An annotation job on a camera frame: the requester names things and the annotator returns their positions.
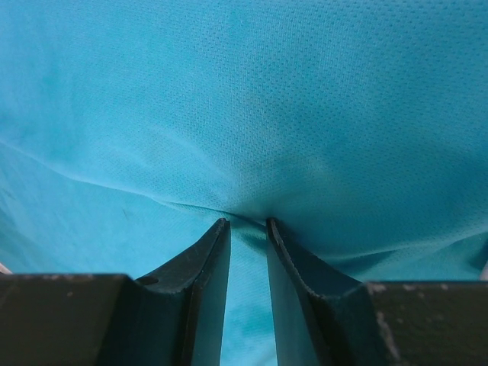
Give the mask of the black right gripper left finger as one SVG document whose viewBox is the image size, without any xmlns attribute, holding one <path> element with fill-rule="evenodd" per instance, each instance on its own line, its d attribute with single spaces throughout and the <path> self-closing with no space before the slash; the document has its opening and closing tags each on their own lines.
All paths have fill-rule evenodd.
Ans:
<svg viewBox="0 0 488 366">
<path fill-rule="evenodd" d="M 3 365 L 217 365 L 230 266 L 220 219 L 150 273 L 4 274 Z"/>
</svg>

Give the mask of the teal t shirt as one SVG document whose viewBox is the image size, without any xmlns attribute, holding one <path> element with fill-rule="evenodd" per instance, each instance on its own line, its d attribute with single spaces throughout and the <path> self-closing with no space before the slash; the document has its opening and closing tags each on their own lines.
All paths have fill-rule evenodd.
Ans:
<svg viewBox="0 0 488 366">
<path fill-rule="evenodd" d="M 359 280 L 487 263 L 485 1 L 3 1 L 1 264 L 139 277 L 232 224 L 221 362 L 276 362 L 265 221 Z"/>
</svg>

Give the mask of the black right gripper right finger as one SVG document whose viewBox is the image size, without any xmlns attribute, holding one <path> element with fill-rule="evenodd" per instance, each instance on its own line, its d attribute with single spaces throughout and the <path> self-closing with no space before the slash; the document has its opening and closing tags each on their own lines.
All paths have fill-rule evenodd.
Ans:
<svg viewBox="0 0 488 366">
<path fill-rule="evenodd" d="M 280 365 L 485 365 L 484 281 L 367 281 L 266 223 Z"/>
</svg>

